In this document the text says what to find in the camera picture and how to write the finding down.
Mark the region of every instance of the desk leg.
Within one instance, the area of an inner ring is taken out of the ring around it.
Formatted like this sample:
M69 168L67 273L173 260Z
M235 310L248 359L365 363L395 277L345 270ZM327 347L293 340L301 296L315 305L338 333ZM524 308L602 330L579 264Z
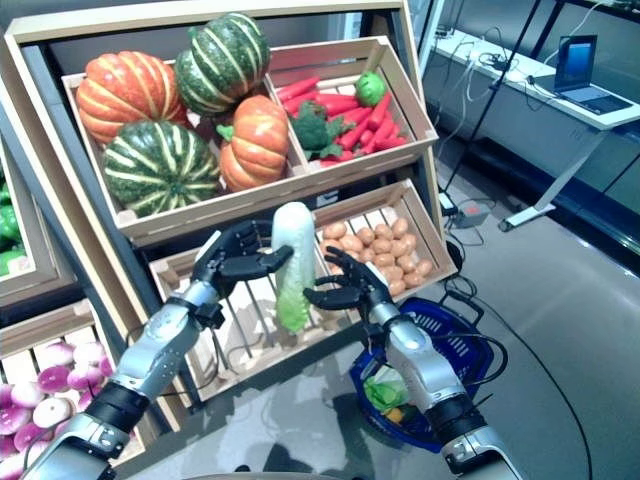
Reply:
M552 200L556 198L556 195L560 193L560 190L562 190L576 172L580 170L580 167L582 167L582 165L584 165L584 163L589 159L593 151L598 148L598 145L600 145L602 140L604 140L607 133L608 131L606 130L599 131L591 140L586 142L575 155L574 161L558 176L558 178L554 180L551 186L546 192L544 192L544 194L542 194L540 200L538 200L534 206L505 218L500 222L498 228L503 232L508 232L509 230L519 227L520 225L555 209L556 207L551 204Z

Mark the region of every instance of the laptop screen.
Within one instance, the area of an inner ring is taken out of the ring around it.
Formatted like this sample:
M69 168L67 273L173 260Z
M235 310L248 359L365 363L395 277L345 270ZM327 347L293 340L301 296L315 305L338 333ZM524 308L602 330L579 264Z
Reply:
M596 39L595 35L560 39L555 79L557 91L586 87L591 83Z

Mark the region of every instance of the gray floor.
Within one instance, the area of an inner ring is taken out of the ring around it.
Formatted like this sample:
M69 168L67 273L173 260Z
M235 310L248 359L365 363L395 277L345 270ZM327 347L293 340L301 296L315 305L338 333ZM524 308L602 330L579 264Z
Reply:
M459 148L448 147L448 155ZM447 178L444 162L438 168ZM546 217L501 232L499 220L518 202L466 169L451 193L456 201L500 200L480 228L485 245L466 248L463 273L538 352L573 402L591 445L594 478L640 478L640 280ZM477 241L472 231L456 234ZM424 291L426 298L441 295L440 285ZM491 315L480 328L510 354L505 374L479 393L494 393L482 406L489 423L528 478L585 479L578 430L544 372ZM335 353L315 349L212 399L183 432L163 436L118 469L119 478L186 479L240 464L340 479L452 478L440 456L384 438L362 419L347 376L360 351L355 341Z

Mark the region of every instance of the pumpkin stem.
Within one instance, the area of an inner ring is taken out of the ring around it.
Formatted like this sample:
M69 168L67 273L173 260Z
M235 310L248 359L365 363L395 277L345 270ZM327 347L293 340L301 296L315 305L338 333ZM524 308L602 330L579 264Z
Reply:
M231 125L225 127L224 125L218 125L216 127L216 131L220 134L222 138L224 138L227 142L231 141L231 137L233 137L233 127Z

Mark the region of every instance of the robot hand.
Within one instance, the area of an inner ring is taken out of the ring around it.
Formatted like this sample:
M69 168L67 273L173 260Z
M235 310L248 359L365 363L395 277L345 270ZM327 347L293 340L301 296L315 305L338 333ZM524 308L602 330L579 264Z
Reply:
M213 285L220 298L228 297L236 282L261 278L278 270L293 254L283 246L266 254L261 248L270 244L272 222L246 220L212 235L196 257L191 281Z
M393 305L389 289L369 266L354 260L350 255L334 247L327 247L331 254L325 259L342 269L342 275L318 278L316 285L337 283L340 288L320 291L306 288L304 295L315 306L324 310L357 308L361 318L369 321L371 310L381 304Z

